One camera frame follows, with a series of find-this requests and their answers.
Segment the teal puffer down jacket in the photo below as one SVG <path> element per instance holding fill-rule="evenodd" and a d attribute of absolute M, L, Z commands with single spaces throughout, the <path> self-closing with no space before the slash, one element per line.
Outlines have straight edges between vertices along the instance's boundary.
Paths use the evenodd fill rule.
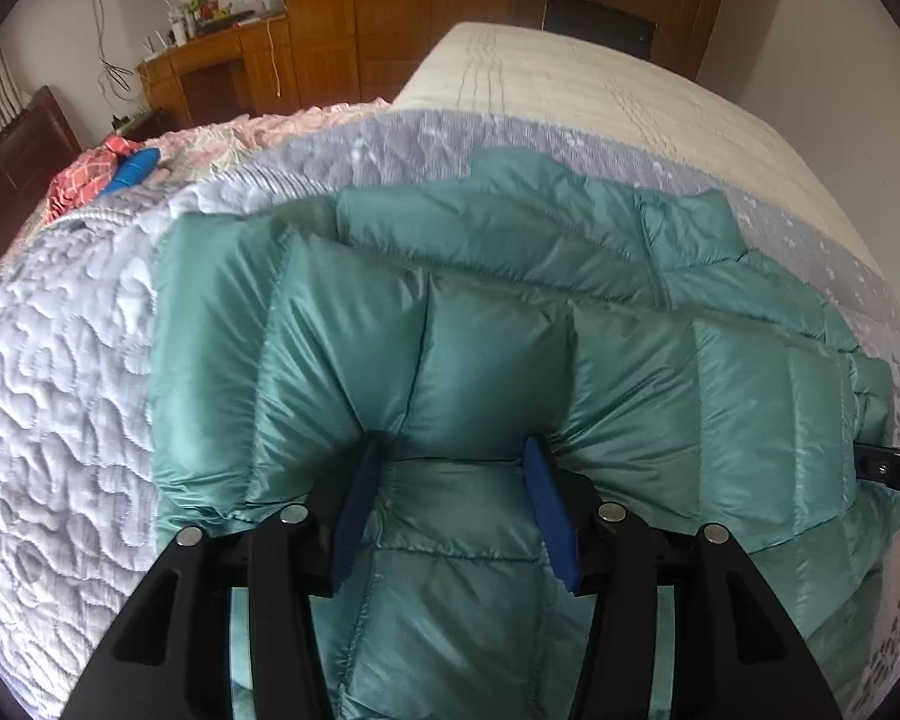
<path fill-rule="evenodd" d="M 860 483 L 893 379 L 724 195 L 482 149 L 459 179 L 167 205 L 152 337 L 159 532 L 237 532 L 390 440 L 313 616 L 341 718 L 560 718 L 592 602 L 544 555 L 526 436 L 655 527 L 725 525 L 839 702 L 862 678 L 900 496 Z"/>

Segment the grey white quilted bedspread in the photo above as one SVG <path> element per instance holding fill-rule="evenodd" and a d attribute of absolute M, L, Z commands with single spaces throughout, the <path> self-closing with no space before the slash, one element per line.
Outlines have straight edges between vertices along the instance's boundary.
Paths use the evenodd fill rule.
<path fill-rule="evenodd" d="M 438 110 L 388 112 L 268 149 L 188 185 L 135 187 L 39 232 L 0 273 L 0 676 L 37 718 L 63 710 L 105 629 L 170 536 L 152 476 L 152 337 L 167 205 L 237 177 L 286 199 L 459 179 L 482 149 L 525 149 L 580 176 L 672 197 L 724 195 L 749 247 L 836 307 L 886 362 L 900 440 L 900 307 L 871 266 L 797 216 L 696 167 L 559 125 Z M 900 527 L 848 718 L 900 677 Z"/>

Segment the red patterned cloth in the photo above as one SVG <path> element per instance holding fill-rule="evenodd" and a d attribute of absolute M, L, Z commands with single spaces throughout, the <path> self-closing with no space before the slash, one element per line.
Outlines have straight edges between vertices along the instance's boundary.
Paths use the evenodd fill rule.
<path fill-rule="evenodd" d="M 69 211 L 97 199 L 113 181 L 121 163 L 141 148 L 141 143 L 110 135 L 102 145 L 80 153 L 48 185 L 43 222 L 50 224 Z"/>

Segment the blue object on bed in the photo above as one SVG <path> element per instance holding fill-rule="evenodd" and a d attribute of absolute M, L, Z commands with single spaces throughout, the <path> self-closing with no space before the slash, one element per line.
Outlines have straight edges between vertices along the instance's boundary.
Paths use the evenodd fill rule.
<path fill-rule="evenodd" d="M 142 184 L 159 166 L 159 161 L 159 148 L 138 149 L 119 163 L 112 180 L 100 190 L 100 197 Z"/>

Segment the beige woven bed mat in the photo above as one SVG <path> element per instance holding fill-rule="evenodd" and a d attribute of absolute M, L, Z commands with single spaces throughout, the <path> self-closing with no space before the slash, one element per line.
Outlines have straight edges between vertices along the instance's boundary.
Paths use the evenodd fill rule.
<path fill-rule="evenodd" d="M 460 23 L 397 94 L 397 109 L 500 114 L 643 149 L 766 200 L 880 268 L 802 156 L 769 124 L 684 76 L 537 29 Z"/>

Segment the pink floral blanket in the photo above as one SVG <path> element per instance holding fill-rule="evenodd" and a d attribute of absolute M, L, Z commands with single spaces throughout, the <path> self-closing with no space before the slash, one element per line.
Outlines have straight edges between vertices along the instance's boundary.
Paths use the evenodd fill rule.
<path fill-rule="evenodd" d="M 274 148 L 290 138 L 349 124 L 390 107 L 383 99 L 375 99 L 372 103 L 313 106 L 290 115 L 242 114 L 222 124 L 167 132 L 144 143 L 146 148 L 160 151 L 159 164 L 144 184 L 148 187 L 164 182 L 186 184 L 215 176 L 238 166 L 252 154 Z"/>

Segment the dark wooden headboard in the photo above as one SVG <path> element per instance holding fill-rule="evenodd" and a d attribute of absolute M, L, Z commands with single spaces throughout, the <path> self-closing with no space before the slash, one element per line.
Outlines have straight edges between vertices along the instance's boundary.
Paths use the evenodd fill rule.
<path fill-rule="evenodd" d="M 0 133 L 0 260 L 45 199 L 53 177 L 79 154 L 58 99 L 42 86 Z"/>

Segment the black screen at bed foot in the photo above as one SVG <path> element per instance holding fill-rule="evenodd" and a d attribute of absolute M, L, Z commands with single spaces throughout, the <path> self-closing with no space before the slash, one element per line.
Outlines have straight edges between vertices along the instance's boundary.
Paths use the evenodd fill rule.
<path fill-rule="evenodd" d="M 617 50 L 636 59 L 652 57 L 653 21 L 592 0 L 546 0 L 543 29 Z"/>

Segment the wooden desk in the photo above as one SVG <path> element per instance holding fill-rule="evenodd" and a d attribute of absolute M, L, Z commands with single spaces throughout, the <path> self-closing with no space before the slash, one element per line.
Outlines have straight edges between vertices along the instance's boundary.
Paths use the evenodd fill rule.
<path fill-rule="evenodd" d="M 284 13 L 172 47 L 136 71 L 149 107 L 175 130 L 301 107 Z"/>

